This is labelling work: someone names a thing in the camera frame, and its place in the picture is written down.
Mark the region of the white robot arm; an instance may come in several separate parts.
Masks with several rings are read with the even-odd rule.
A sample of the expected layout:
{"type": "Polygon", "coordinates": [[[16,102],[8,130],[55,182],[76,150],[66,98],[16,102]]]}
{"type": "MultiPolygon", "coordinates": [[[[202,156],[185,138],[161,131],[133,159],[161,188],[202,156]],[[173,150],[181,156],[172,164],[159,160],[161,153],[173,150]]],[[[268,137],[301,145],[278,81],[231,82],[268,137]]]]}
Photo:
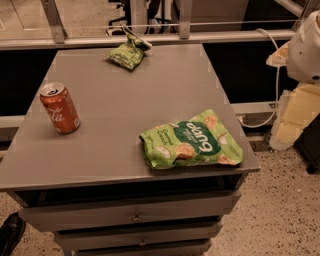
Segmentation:
{"type": "Polygon", "coordinates": [[[320,11],[312,12],[292,37],[287,73],[298,82],[320,83],[320,11]]]}

